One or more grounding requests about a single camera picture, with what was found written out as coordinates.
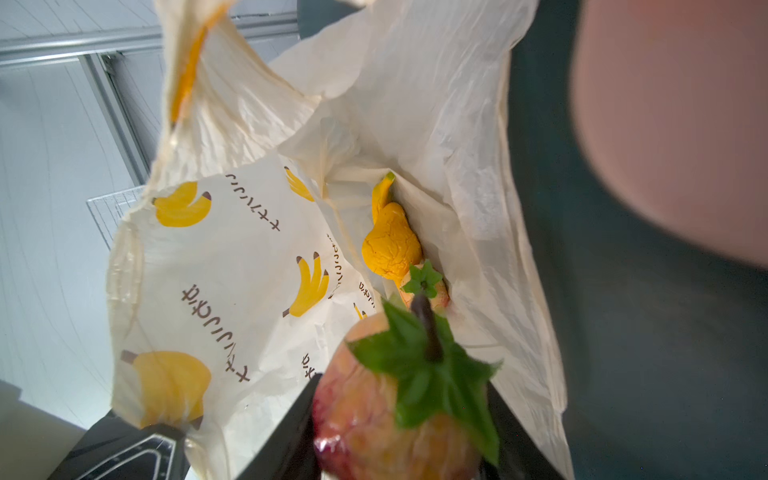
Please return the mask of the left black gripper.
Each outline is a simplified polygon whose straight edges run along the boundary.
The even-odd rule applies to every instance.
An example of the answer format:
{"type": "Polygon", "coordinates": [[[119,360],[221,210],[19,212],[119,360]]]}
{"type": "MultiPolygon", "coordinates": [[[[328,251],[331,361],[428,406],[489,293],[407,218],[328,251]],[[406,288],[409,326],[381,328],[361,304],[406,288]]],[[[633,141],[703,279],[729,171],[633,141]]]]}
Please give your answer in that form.
{"type": "MultiPolygon", "coordinates": [[[[239,480],[320,480],[314,452],[312,403],[316,374],[238,476],[239,480]]],[[[52,479],[184,479],[185,435],[164,424],[138,429],[110,411],[95,423],[50,475],[52,479]]]]}

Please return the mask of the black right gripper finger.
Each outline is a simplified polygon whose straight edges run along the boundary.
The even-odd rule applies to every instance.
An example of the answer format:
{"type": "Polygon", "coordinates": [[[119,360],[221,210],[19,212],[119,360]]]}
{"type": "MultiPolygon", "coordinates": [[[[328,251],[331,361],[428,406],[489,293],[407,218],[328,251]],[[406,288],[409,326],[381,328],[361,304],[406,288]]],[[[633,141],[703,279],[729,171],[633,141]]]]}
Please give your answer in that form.
{"type": "Polygon", "coordinates": [[[496,466],[483,460],[482,480],[563,480],[564,477],[543,455],[495,387],[487,389],[489,410],[500,439],[496,466]]]}

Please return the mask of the cream banana-print plastic bag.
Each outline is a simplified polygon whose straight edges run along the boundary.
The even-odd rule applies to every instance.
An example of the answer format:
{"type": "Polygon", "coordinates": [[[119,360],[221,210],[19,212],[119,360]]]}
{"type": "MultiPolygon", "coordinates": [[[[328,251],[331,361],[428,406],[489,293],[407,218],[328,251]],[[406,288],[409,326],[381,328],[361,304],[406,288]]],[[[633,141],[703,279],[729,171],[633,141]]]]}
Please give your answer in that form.
{"type": "Polygon", "coordinates": [[[458,341],[573,477],[561,355],[513,182],[507,94],[534,1],[374,1],[264,62],[227,1],[159,1],[161,139],[114,237],[114,411],[187,431],[203,479],[253,460],[346,331],[390,171],[458,341]]]}

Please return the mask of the yellow toy lemon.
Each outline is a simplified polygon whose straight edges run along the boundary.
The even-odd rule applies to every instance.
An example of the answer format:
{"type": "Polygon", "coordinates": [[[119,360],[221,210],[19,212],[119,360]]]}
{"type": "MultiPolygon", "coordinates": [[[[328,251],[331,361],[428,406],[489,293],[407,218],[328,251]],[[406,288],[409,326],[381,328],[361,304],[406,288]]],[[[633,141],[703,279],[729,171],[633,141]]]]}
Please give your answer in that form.
{"type": "Polygon", "coordinates": [[[421,243],[400,204],[389,203],[380,211],[363,241],[362,256],[373,273],[395,283],[400,283],[410,267],[422,261],[421,243]]]}

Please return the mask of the large yellow toy banana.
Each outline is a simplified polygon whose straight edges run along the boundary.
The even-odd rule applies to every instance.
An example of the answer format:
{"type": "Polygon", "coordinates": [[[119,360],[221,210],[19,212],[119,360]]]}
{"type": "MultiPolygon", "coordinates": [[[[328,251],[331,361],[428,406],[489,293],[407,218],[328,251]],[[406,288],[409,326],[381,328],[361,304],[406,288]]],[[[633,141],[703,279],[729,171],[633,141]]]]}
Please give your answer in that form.
{"type": "Polygon", "coordinates": [[[395,174],[390,171],[372,190],[372,220],[376,224],[381,211],[391,202],[390,188],[395,182],[395,174]]]}

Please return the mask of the pink wavy fruit bowl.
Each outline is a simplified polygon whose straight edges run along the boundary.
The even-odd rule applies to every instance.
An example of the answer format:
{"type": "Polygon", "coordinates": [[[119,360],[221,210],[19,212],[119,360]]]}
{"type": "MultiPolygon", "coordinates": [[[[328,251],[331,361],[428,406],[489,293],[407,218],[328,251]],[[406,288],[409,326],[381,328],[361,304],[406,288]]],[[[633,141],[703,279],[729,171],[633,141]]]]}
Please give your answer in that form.
{"type": "Polygon", "coordinates": [[[571,103],[587,160],[626,206],[766,266],[765,2],[585,2],[571,103]]]}

